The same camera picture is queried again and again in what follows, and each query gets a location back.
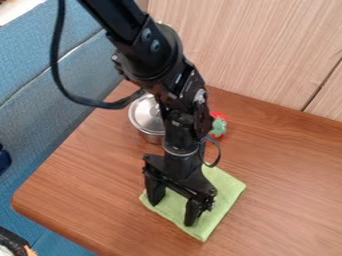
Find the wooden table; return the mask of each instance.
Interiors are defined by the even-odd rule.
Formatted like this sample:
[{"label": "wooden table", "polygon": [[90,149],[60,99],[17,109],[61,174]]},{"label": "wooden table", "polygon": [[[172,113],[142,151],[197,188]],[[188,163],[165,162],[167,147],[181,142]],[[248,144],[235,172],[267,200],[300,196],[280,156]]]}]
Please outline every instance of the wooden table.
[{"label": "wooden table", "polygon": [[[122,84],[108,100],[132,92]],[[203,244],[138,200],[127,109],[95,110],[16,192],[19,213],[100,255],[342,255],[342,124],[208,88],[229,120],[219,167],[247,184]],[[214,158],[209,146],[208,160]]]}]

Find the stainless steel pot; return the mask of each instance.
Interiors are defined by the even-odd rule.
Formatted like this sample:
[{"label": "stainless steel pot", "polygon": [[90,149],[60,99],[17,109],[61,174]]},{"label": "stainless steel pot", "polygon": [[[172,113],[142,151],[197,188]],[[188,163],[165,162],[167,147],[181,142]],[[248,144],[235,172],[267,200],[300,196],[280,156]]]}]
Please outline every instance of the stainless steel pot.
[{"label": "stainless steel pot", "polygon": [[145,94],[135,100],[129,107],[128,117],[147,141],[154,144],[162,143],[165,128],[160,116],[159,105],[152,94]]}]

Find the blue cushion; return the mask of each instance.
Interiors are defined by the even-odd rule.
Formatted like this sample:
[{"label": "blue cushion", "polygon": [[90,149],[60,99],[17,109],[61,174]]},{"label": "blue cushion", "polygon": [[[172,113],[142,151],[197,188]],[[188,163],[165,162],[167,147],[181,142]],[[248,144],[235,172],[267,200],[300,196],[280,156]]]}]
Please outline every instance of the blue cushion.
[{"label": "blue cushion", "polygon": [[[61,56],[101,30],[77,3],[67,2]],[[57,1],[47,1],[0,27],[0,105],[48,67]]]},{"label": "blue cushion", "polygon": [[[103,99],[121,81],[111,62],[113,52],[114,47],[100,31],[66,54],[60,60],[66,87],[79,95]],[[0,226],[37,243],[38,251],[50,250],[41,255],[89,252],[14,213],[11,196],[91,111],[92,108],[70,102],[57,90],[50,69],[22,86],[0,107],[0,142],[13,160],[0,176]],[[43,232],[48,234],[39,238]],[[52,250],[58,245],[71,254]]]}]

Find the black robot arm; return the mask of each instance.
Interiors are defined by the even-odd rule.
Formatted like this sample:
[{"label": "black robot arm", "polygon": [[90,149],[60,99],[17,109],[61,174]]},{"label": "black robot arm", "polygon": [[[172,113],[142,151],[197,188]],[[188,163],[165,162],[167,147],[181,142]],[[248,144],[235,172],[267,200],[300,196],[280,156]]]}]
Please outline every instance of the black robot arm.
[{"label": "black robot arm", "polygon": [[[165,195],[165,187],[171,188],[188,198],[184,223],[193,225],[203,211],[211,210],[217,194],[201,169],[204,141],[213,121],[204,80],[184,56],[177,33],[169,26],[155,23],[133,0],[78,1],[103,26],[116,46],[112,59],[119,73],[153,94],[159,103],[165,125],[164,156],[144,156],[145,186],[150,203],[158,204]],[[59,3],[65,8],[63,0]],[[58,55],[54,52],[58,50],[55,39],[62,30],[58,21],[52,43],[51,68],[56,84],[63,92]],[[126,97],[118,103],[119,107],[115,105],[117,102],[112,105],[116,109],[122,108],[138,95]],[[75,100],[76,96],[68,98],[84,103],[82,99]],[[101,107],[112,108],[108,103],[100,103]]]}]

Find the black cable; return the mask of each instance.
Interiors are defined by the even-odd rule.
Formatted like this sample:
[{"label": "black cable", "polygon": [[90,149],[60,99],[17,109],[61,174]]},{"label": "black cable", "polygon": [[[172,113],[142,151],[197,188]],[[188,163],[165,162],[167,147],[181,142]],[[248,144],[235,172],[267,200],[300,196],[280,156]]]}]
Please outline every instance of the black cable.
[{"label": "black cable", "polygon": [[[204,145],[205,145],[206,141],[210,141],[211,143],[213,143],[217,147],[217,149],[219,151],[215,161],[213,163],[211,163],[211,164],[207,164],[203,160],[203,151],[204,151]],[[220,143],[217,140],[215,140],[214,138],[212,138],[209,135],[207,135],[207,136],[203,137],[202,140],[200,141],[200,150],[198,151],[198,153],[199,153],[199,158],[200,158],[202,164],[204,164],[205,166],[207,166],[209,168],[213,168],[216,165],[218,165],[218,163],[221,160],[221,147],[220,147]]]},{"label": "black cable", "polygon": [[58,53],[59,53],[59,46],[61,41],[61,36],[64,27],[64,20],[65,20],[65,0],[58,0],[58,12],[56,18],[55,29],[53,32],[51,48],[50,48],[50,66],[51,66],[51,73],[53,80],[55,81],[58,89],[61,93],[67,97],[69,100],[89,106],[89,107],[97,107],[97,108],[105,108],[105,109],[123,109],[127,105],[129,105],[132,101],[138,99],[140,96],[144,94],[144,89],[139,89],[130,96],[124,97],[115,102],[103,102],[99,100],[84,98],[81,96],[74,95],[66,90],[64,87],[60,74],[59,74],[59,67],[58,67]]}]

